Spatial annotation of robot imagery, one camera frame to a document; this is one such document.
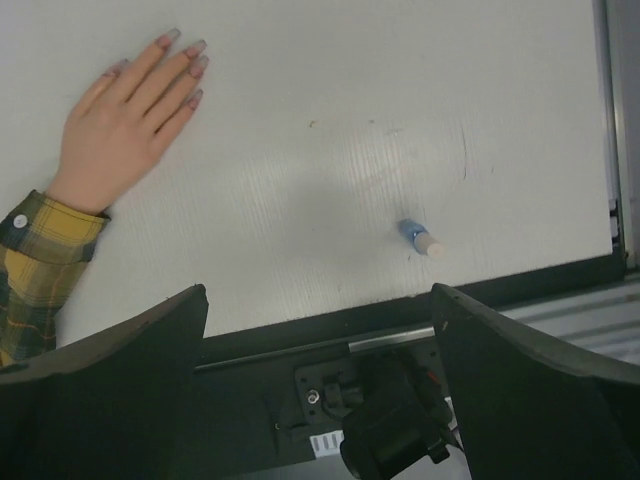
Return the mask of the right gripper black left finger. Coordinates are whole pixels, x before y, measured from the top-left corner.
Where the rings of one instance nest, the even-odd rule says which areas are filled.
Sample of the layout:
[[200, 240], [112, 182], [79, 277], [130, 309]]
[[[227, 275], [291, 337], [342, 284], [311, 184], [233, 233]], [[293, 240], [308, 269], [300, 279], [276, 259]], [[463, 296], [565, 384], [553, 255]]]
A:
[[168, 478], [207, 313], [194, 285], [2, 368], [2, 478]]

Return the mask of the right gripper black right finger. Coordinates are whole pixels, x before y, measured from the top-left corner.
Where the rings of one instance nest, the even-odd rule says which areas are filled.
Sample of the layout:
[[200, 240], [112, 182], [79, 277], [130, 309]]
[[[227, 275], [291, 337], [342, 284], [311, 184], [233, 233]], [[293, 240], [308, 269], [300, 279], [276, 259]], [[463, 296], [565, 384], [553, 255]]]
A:
[[437, 284], [431, 319], [474, 479], [636, 479], [639, 368]]

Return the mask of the blue nail polish bottle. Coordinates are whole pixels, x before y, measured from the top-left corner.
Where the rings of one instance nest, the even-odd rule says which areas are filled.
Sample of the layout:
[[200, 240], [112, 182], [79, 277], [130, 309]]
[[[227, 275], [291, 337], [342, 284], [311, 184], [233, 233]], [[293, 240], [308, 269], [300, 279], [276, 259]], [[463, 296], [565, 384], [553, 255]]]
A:
[[403, 219], [399, 221], [398, 229], [417, 253], [432, 259], [439, 259], [443, 256], [444, 246], [422, 224], [411, 219]]

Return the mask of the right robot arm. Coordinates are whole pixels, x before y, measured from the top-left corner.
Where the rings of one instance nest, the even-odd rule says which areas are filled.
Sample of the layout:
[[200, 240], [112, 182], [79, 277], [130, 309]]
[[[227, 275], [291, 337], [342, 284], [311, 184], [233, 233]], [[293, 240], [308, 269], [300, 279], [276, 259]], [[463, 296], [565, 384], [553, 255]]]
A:
[[[180, 429], [207, 318], [190, 287], [145, 313], [1, 371], [5, 479], [177, 479], [196, 463]], [[635, 479], [639, 369], [437, 285], [444, 368], [405, 353], [361, 361], [342, 398], [339, 451], [359, 479], [390, 479], [460, 448], [476, 479]]]

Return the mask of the mannequin hand with nails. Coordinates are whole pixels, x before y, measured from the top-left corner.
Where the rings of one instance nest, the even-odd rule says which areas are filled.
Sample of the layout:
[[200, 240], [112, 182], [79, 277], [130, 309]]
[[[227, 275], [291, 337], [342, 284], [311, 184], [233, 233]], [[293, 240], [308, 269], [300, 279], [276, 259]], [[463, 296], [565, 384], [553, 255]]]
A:
[[199, 106], [209, 64], [204, 40], [172, 53], [179, 36], [159, 36], [84, 93], [65, 123], [47, 197], [98, 215], [159, 163]]

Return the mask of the yellow plaid shirt sleeve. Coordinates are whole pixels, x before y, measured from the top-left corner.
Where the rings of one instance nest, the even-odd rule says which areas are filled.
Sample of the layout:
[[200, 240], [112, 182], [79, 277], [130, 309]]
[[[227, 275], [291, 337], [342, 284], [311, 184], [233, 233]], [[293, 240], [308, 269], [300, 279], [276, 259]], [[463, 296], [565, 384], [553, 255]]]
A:
[[110, 218], [33, 190], [1, 222], [1, 365], [56, 348], [56, 315], [94, 256]]

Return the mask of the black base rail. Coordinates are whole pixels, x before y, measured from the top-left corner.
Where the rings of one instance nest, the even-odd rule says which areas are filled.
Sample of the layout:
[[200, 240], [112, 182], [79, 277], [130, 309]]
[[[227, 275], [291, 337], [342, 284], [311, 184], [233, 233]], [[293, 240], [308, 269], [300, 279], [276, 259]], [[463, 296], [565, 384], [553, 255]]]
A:
[[[463, 285], [460, 292], [545, 333], [578, 338], [635, 319], [639, 283], [617, 254]], [[425, 335], [429, 293], [204, 339], [198, 372], [376, 337]]]

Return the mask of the right aluminium frame post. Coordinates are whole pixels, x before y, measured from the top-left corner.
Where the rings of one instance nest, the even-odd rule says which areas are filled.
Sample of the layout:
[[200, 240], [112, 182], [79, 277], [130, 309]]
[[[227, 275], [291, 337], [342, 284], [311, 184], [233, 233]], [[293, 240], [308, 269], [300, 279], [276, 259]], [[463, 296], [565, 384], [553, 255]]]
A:
[[614, 248], [639, 270], [639, 3], [594, 1]]

